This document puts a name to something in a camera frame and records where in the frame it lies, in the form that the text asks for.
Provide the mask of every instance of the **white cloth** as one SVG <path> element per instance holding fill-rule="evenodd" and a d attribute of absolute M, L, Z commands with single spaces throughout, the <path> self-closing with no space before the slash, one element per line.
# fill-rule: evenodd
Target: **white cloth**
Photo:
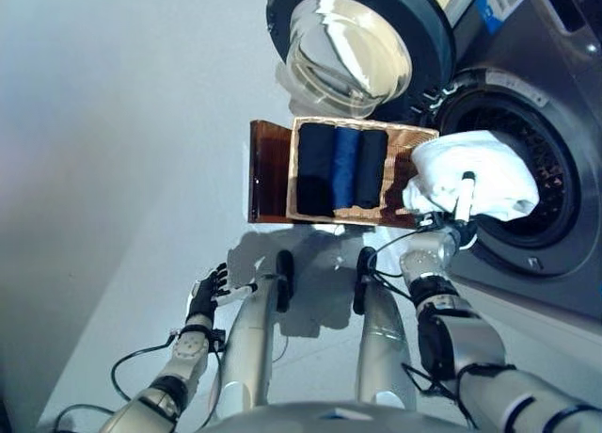
<path fill-rule="evenodd" d="M 502 221 L 525 217 L 539 202 L 537 185 L 525 163 L 490 132 L 443 136 L 412 152 L 418 169 L 404 189 L 404 206 L 413 212 L 452 212 L 462 176 L 475 178 L 471 215 Z"/>

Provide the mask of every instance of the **washing machine door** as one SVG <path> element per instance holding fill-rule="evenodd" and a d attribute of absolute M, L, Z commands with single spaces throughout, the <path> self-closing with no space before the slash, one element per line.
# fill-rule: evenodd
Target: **washing machine door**
<path fill-rule="evenodd" d="M 436 0 L 268 0 L 266 17 L 287 89 L 328 115 L 409 120 L 454 72 Z"/>

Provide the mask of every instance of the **blue sticker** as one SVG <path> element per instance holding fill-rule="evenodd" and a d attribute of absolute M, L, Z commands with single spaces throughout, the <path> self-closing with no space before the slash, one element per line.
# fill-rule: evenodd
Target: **blue sticker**
<path fill-rule="evenodd" d="M 523 0 L 476 0 L 475 4 L 487 30 L 494 34 L 522 2 Z"/>

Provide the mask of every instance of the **folded black clothing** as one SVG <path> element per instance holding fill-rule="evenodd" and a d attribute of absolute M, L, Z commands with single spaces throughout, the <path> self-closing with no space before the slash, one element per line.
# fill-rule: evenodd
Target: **folded black clothing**
<path fill-rule="evenodd" d="M 357 148 L 360 132 L 348 127 L 337 127 L 332 156 L 332 203 L 335 209 L 354 205 Z"/>
<path fill-rule="evenodd" d="M 335 128 L 305 123 L 299 128 L 297 148 L 297 212 L 333 217 L 330 186 Z"/>
<path fill-rule="evenodd" d="M 372 209 L 380 205 L 388 135 L 383 130 L 367 130 L 359 138 L 355 182 L 355 205 Z"/>

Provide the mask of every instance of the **wooden tray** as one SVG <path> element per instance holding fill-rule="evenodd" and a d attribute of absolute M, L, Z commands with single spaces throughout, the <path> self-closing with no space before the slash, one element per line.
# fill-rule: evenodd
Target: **wooden tray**
<path fill-rule="evenodd" d="M 297 212 L 296 181 L 298 171 L 299 128 L 305 123 L 329 124 L 350 127 L 357 130 L 384 130 L 388 135 L 387 158 L 383 184 L 380 191 L 380 205 L 373 209 L 351 207 L 335 210 L 335 216 L 310 216 Z M 321 223 L 384 225 L 407 228 L 411 215 L 404 209 L 402 191 L 407 182 L 416 175 L 416 168 L 410 160 L 412 150 L 419 144 L 435 139 L 439 132 L 433 129 L 394 124 L 378 120 L 351 120 L 339 118 L 303 117 L 295 118 L 291 134 L 289 160 L 289 182 L 286 199 L 288 218 Z"/>

